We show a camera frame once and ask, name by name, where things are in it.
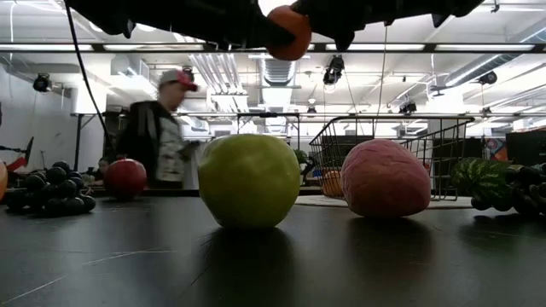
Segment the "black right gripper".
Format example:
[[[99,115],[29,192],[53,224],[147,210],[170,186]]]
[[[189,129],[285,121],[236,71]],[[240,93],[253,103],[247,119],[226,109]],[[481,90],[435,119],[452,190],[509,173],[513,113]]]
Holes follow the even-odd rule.
[[[383,22],[390,26],[395,20],[430,15],[438,28],[451,16],[463,17],[484,0],[369,0],[363,12],[363,0],[297,0],[293,10],[307,15],[313,32],[332,38],[338,51],[351,45],[355,31],[363,22]]]

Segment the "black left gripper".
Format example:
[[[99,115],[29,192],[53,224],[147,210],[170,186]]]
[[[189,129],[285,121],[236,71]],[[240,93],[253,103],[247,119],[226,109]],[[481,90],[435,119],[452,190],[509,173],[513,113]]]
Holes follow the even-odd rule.
[[[258,0],[228,0],[223,35],[210,23],[222,12],[213,0],[66,0],[66,6],[105,33],[126,38],[142,24],[243,49],[285,46],[295,39],[262,13]]]

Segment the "round orange fruit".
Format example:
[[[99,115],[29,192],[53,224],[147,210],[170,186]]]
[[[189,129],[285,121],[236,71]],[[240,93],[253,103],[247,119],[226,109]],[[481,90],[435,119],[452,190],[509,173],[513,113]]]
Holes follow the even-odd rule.
[[[311,43],[312,31],[309,17],[293,11],[288,5],[272,9],[267,17],[294,36],[291,43],[267,45],[268,52],[277,60],[296,61],[300,59]]]

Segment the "green apple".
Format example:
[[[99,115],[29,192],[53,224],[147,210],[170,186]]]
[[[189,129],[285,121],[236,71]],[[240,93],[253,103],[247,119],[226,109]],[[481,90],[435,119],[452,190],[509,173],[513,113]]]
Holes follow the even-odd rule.
[[[299,162],[294,150],[274,136],[222,136],[206,146],[198,184],[201,199],[219,225],[274,228],[299,196]]]

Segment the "small yellow-orange fruit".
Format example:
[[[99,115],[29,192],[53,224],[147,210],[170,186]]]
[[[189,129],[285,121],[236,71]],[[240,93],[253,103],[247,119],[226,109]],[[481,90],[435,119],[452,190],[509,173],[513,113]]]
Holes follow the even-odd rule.
[[[343,191],[339,171],[329,171],[322,177],[322,192],[328,197],[342,197]]]

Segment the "pink fruit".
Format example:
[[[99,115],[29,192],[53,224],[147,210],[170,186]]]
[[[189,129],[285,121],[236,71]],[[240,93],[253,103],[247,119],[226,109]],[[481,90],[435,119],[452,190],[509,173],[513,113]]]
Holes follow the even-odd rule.
[[[355,146],[341,167],[341,188],[351,211],[363,217],[406,217],[427,209],[430,175],[398,142],[373,139]]]

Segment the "red apple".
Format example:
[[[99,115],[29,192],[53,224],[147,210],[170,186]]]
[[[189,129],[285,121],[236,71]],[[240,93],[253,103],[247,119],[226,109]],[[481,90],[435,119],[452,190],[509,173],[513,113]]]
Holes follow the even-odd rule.
[[[147,173],[142,163],[134,159],[119,159],[106,170],[105,190],[118,200],[131,200],[147,186]]]

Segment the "black grape bunch with leaf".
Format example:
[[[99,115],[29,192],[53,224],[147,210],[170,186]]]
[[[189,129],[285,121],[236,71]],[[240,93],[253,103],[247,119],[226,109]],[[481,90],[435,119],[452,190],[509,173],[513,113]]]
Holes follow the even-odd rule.
[[[480,211],[490,208],[497,211],[514,209],[520,215],[528,217],[546,215],[546,163],[533,166],[511,165],[506,173],[506,183],[511,188],[511,195],[506,203],[478,208],[471,198],[472,207]]]

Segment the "person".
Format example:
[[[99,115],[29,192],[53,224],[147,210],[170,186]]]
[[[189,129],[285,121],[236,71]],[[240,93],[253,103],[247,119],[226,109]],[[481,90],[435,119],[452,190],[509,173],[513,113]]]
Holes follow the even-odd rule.
[[[107,157],[102,157],[97,162],[97,168],[92,169],[89,172],[90,175],[90,185],[91,186],[101,186],[103,185],[103,179],[105,177],[107,168],[110,165],[110,159]]]
[[[143,164],[149,188],[182,188],[184,165],[190,161],[198,142],[186,142],[173,114],[187,92],[196,92],[193,74],[183,70],[164,72],[158,83],[157,98],[131,104],[127,126],[116,142],[120,158]]]

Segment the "black background monitor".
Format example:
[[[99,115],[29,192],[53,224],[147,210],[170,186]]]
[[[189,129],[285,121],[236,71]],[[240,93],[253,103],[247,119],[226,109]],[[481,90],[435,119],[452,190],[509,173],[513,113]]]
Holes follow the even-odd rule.
[[[508,160],[519,165],[546,163],[546,130],[513,132],[506,135]]]

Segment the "black table mat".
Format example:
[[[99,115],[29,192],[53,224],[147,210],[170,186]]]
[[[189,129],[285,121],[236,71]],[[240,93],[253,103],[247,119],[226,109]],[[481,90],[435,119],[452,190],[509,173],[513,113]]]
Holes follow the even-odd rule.
[[[546,307],[546,217],[295,206],[273,229],[237,231],[197,198],[0,209],[0,306]]]

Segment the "red background equipment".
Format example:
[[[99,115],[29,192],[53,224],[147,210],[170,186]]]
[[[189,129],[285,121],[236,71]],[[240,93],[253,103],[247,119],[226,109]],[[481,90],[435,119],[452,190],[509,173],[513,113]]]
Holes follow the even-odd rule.
[[[8,172],[15,172],[22,167],[27,167],[31,157],[33,142],[34,142],[34,137],[32,136],[25,148],[10,148],[10,147],[0,145],[0,151],[13,152],[20,155],[13,162],[11,162],[10,164],[7,164]]]

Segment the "red-orange mango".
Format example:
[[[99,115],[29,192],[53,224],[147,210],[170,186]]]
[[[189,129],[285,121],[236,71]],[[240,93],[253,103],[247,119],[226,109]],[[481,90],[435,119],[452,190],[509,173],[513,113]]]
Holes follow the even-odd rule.
[[[0,160],[0,201],[3,199],[6,194],[8,187],[9,173],[7,166],[3,161]]]

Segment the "ribbed ceiling air duct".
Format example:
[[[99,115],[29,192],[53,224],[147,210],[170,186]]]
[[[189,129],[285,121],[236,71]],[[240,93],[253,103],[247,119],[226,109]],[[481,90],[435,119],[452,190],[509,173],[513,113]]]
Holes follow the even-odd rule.
[[[271,87],[292,86],[295,82],[296,62],[276,59],[263,59],[260,62],[264,84]]]

